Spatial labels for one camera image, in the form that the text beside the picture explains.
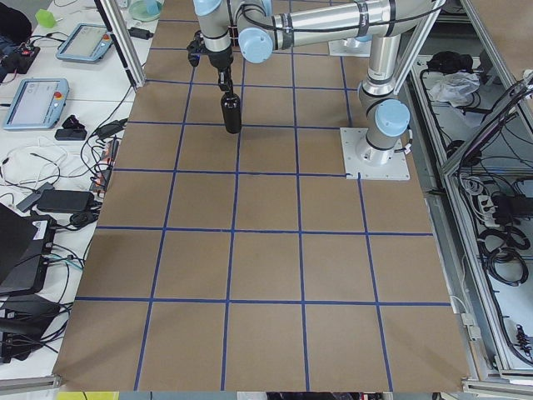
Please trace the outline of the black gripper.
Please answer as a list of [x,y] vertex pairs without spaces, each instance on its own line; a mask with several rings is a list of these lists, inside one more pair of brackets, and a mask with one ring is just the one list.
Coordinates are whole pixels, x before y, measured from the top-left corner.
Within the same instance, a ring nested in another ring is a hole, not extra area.
[[232,81],[232,47],[229,46],[220,52],[208,53],[210,64],[218,71],[218,87],[229,96],[234,95]]

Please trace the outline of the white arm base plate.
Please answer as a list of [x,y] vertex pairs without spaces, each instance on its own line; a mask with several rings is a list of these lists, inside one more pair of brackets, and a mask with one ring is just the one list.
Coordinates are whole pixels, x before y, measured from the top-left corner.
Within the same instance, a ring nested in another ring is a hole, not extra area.
[[329,54],[331,56],[338,57],[358,57],[358,58],[368,58],[370,57],[371,44],[364,47],[346,47],[343,44],[344,39],[330,41],[328,43]]
[[377,150],[366,140],[367,128],[342,127],[341,146],[347,179],[408,181],[411,178],[400,138],[395,147]]

